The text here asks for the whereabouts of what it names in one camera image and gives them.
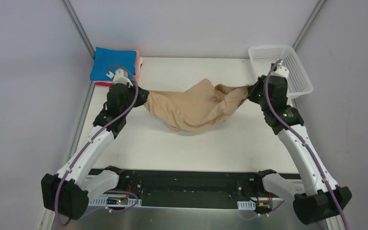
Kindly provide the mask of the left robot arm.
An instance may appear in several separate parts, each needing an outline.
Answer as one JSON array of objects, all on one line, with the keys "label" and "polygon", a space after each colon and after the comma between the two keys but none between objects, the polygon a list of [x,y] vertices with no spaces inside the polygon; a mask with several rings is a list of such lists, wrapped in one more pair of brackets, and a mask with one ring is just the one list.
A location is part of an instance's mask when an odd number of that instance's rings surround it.
[{"label": "left robot arm", "polygon": [[55,174],[47,173],[42,178],[42,197],[46,209],[78,220],[92,200],[117,186],[119,174],[116,171],[105,169],[91,179],[87,176],[126,125],[128,113],[142,106],[149,93],[135,83],[116,83],[109,88],[106,102],[94,119],[83,146]]}]

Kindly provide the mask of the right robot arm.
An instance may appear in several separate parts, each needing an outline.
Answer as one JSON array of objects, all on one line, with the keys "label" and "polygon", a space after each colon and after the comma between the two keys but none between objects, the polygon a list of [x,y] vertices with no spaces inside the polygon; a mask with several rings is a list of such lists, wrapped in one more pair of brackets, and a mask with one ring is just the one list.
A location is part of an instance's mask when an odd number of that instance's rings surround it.
[{"label": "right robot arm", "polygon": [[288,150],[302,185],[294,185],[273,170],[264,170],[259,172],[260,187],[292,202],[297,218],[305,225],[340,217],[339,229],[347,230],[343,209],[352,193],[322,163],[298,110],[287,104],[287,91],[286,78],[263,75],[248,88],[248,99],[260,105],[266,123]]}]

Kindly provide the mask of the beige t shirt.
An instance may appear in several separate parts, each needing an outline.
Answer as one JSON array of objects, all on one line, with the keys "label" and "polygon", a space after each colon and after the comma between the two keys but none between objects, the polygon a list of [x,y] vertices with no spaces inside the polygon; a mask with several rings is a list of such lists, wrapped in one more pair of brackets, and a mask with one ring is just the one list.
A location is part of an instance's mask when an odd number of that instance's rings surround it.
[{"label": "beige t shirt", "polygon": [[248,88],[203,79],[185,92],[150,91],[144,107],[174,131],[201,132],[231,117],[247,100]]}]

